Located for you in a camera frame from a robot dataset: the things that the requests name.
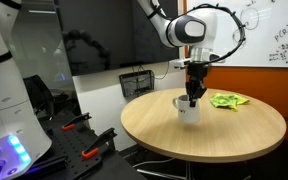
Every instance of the wooden table top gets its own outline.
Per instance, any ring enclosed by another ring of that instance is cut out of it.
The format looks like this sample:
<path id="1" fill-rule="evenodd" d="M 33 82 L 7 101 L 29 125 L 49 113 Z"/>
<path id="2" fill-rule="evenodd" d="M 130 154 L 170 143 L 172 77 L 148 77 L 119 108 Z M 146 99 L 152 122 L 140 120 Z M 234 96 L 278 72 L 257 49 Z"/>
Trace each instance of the wooden table top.
<path id="1" fill-rule="evenodd" d="M 180 88 L 134 99 L 122 111 L 122 125 L 143 147 L 194 162 L 244 161 L 267 154 L 282 143 L 286 123 L 274 108 L 243 94 L 250 103 L 238 105 L 237 112 L 215 108 L 210 103 L 215 93 L 232 92 L 208 89 L 199 100 L 201 119 L 195 124 L 177 119 L 172 99 L 185 94 Z"/>

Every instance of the black cable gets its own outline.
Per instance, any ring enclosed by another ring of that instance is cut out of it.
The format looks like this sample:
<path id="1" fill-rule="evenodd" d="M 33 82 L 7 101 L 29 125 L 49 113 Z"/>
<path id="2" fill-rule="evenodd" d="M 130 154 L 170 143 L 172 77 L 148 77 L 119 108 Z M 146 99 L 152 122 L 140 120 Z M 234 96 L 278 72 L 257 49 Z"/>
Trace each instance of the black cable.
<path id="1" fill-rule="evenodd" d="M 136 74 L 135 74 L 135 71 L 134 71 L 134 68 L 133 68 L 133 73 L 134 73 L 134 76 L 136 77 L 136 78 L 135 78 L 135 80 L 136 80 L 136 82 L 135 82 L 135 83 L 136 83 L 136 90 L 139 89 L 139 87 L 140 87 L 140 86 L 139 86 L 139 81 L 138 81 L 138 78 L 139 78 L 139 69 L 140 69 L 140 68 L 137 69 L 137 75 L 136 75 Z M 137 91 L 136 95 L 137 95 L 137 97 L 139 97 L 139 96 L 140 96 L 140 92 Z"/>
<path id="2" fill-rule="evenodd" d="M 157 79 L 157 80 L 162 80 L 162 79 L 164 79 L 164 78 L 166 77 L 167 73 L 168 73 L 169 68 L 170 68 L 170 62 L 167 61 L 167 69 L 166 69 L 166 72 L 165 72 L 165 74 L 164 74 L 164 76 L 163 76 L 162 78 L 157 78 L 157 77 L 155 77 L 155 73 L 152 71 L 154 79 Z"/>
<path id="3" fill-rule="evenodd" d="M 133 66 L 132 66 L 132 70 L 133 70 L 133 74 L 134 74 L 134 76 L 136 76 L 135 71 L 134 71 L 134 67 L 133 67 Z"/>
<path id="4" fill-rule="evenodd" d="M 0 2 L 3 3 L 4 5 L 8 6 L 8 7 L 16 9 L 16 10 L 21 10 L 21 8 L 22 8 L 21 4 L 14 2 L 14 1 L 11 1 L 11 0 L 0 0 Z"/>
<path id="5" fill-rule="evenodd" d="M 247 30 L 254 30 L 254 29 L 256 29 L 256 28 L 258 27 L 258 24 L 259 24 L 259 22 L 260 22 L 260 15 L 259 15 L 257 9 L 255 9 L 255 8 L 250 8 L 250 9 L 247 9 L 247 10 L 243 10 L 243 11 L 241 12 L 240 19 L 242 19 L 242 16 L 243 16 L 243 14 L 244 14 L 246 11 L 250 11 L 250 10 L 255 10 L 255 12 L 256 12 L 256 16 L 257 16 L 256 25 L 255 25 L 255 27 L 253 27 L 253 28 L 245 27 L 245 29 L 247 29 Z"/>
<path id="6" fill-rule="evenodd" d="M 175 18 L 170 18 L 170 17 L 165 16 L 165 15 L 161 12 L 161 5 L 159 5 L 159 6 L 155 5 L 155 4 L 153 3 L 153 0 L 150 0 L 150 4 L 151 4 L 152 9 L 154 10 L 154 11 L 153 11 L 154 14 L 152 14 L 152 17 L 153 17 L 155 14 L 158 14 L 158 15 L 160 15 L 163 19 L 166 19 L 166 20 L 172 21 L 173 19 L 175 19 Z"/>
<path id="7" fill-rule="evenodd" d="M 237 46 L 235 48 L 233 48 L 231 51 L 227 52 L 222 57 L 219 57 L 217 59 L 211 60 L 209 62 L 200 62 L 201 64 L 210 64 L 210 63 L 218 62 L 218 61 L 221 61 L 223 59 L 226 59 L 226 58 L 230 57 L 232 54 L 235 53 L 235 51 L 237 51 L 238 48 L 240 48 L 240 46 L 246 40 L 246 38 L 245 38 L 245 29 L 244 29 L 245 25 L 243 25 L 242 22 L 236 17 L 236 15 L 235 15 L 236 12 L 235 11 L 232 12 L 229 8 L 219 6 L 218 4 L 216 6 L 213 6 L 211 4 L 201 4 L 199 6 L 194 7 L 193 9 L 189 10 L 188 12 L 182 14 L 181 16 L 186 15 L 187 13 L 190 13 L 190 12 L 195 11 L 197 9 L 204 9 L 204 8 L 218 9 L 218 10 L 221 10 L 221 11 L 224 11 L 224 12 L 230 14 L 232 19 L 236 23 L 236 25 L 238 27 L 238 30 L 240 32 L 240 40 L 238 41 L 238 44 L 237 44 Z"/>
<path id="8" fill-rule="evenodd" d="M 142 80 L 139 80 L 138 82 L 144 82 L 146 79 L 150 79 L 151 77 L 147 77 L 147 78 L 145 78 L 145 79 L 142 79 Z M 138 83 L 138 82 L 136 82 L 136 81 L 125 81 L 125 82 L 123 82 L 123 83 Z"/>

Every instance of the metal stand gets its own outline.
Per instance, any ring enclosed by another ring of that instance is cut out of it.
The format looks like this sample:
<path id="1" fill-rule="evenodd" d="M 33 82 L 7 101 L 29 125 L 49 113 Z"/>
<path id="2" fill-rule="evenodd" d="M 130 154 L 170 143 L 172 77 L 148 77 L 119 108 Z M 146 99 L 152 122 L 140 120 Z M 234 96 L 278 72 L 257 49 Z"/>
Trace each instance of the metal stand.
<path id="1" fill-rule="evenodd" d="M 142 173 L 142 174 L 148 174 L 152 176 L 167 178 L 167 179 L 173 179 L 173 180 L 194 180 L 192 170 L 191 170 L 191 162 L 189 161 L 186 161 L 186 177 L 165 174 L 165 173 L 160 173 L 160 172 L 146 171 L 142 169 L 137 169 L 137 172 Z"/>

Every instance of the black monitor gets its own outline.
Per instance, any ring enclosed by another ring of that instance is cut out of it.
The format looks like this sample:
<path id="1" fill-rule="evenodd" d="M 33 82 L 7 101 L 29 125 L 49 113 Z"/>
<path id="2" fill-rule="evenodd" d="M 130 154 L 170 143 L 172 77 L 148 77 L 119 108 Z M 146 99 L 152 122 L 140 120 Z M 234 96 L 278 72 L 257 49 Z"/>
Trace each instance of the black monitor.
<path id="1" fill-rule="evenodd" d="M 159 2 L 168 17 L 177 17 L 178 1 Z M 163 45 L 135 0 L 58 0 L 55 3 L 73 76 L 179 57 L 178 48 Z"/>

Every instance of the clamp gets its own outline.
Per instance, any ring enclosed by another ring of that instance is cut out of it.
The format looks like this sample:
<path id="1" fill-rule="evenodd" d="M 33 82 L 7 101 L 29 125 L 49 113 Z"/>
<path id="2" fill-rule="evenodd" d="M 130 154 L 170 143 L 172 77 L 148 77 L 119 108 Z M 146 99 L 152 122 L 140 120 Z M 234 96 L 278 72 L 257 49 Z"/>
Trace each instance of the clamp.
<path id="1" fill-rule="evenodd" d="M 96 155 L 99 152 L 99 146 L 105 144 L 106 142 L 108 143 L 108 149 L 115 151 L 116 149 L 113 140 L 115 136 L 117 136 L 117 134 L 114 132 L 114 128 L 110 128 L 103 132 L 86 150 L 82 151 L 83 159 L 87 160 Z"/>
<path id="2" fill-rule="evenodd" d="M 76 116 L 73 118 L 70 122 L 66 123 L 65 125 L 62 126 L 63 131 L 68 131 L 71 130 L 75 127 L 75 123 L 78 123 L 80 121 L 85 121 L 88 119 L 91 119 L 92 117 L 90 116 L 90 113 L 84 113 L 79 116 Z"/>

